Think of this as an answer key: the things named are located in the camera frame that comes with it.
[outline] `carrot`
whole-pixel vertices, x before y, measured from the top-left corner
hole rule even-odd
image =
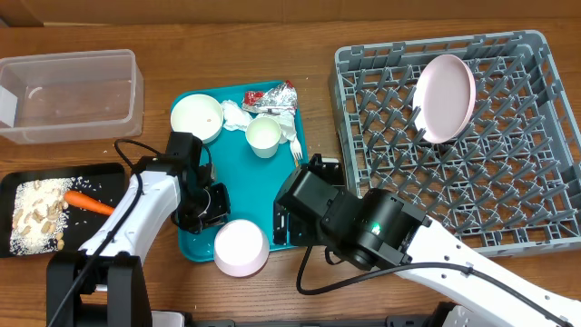
[[[94,198],[84,195],[83,193],[78,193],[77,191],[66,192],[64,194],[64,200],[77,208],[86,209],[95,213],[112,215],[113,211],[115,210],[115,208],[112,208],[107,204],[100,203]]]

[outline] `blue serving tray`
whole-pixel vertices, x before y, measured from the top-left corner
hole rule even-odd
[[[187,92],[175,99],[172,110],[180,100],[192,94],[206,94],[220,103],[224,100],[232,100],[241,105],[247,91],[266,92],[280,83],[282,81],[271,81]],[[300,164],[304,164],[309,156],[305,147],[305,135],[299,110],[295,116],[295,125],[302,145],[303,159]],[[272,158],[261,159],[254,154],[246,142],[243,131],[231,132],[222,128],[220,135],[209,144],[209,147],[212,163],[216,169],[217,182],[226,185],[230,196],[231,213],[228,221],[246,219],[256,223],[268,236],[271,251],[291,248],[292,245],[272,243],[274,197],[295,168],[290,143],[280,144],[279,150]],[[208,157],[202,151],[200,164],[205,164],[207,161]],[[220,226],[208,228],[197,235],[178,230],[178,242],[183,255],[197,263],[212,261],[214,238],[220,228]]]

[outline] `dish rack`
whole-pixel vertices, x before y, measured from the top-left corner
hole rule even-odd
[[[475,77],[473,115],[454,139],[422,139],[416,82],[438,55]],[[389,189],[486,256],[581,248],[581,135],[537,31],[376,45],[335,54],[330,79],[348,189]]]

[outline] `white paper cup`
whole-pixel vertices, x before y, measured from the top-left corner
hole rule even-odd
[[[223,121],[222,106],[206,94],[188,95],[172,110],[172,129],[175,132],[192,133],[205,144],[218,137]]]
[[[279,148],[280,139],[281,126],[269,117],[252,120],[246,129],[246,141],[260,158],[272,157]]]
[[[226,223],[214,240],[214,261],[218,268],[234,277],[259,271],[269,257],[269,240],[253,222],[244,219]]]

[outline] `white plastic fork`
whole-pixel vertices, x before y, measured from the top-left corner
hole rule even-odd
[[[290,142],[290,151],[292,152],[292,157],[294,160],[299,161],[302,159],[302,149],[300,148],[299,138],[295,137],[292,142]]]

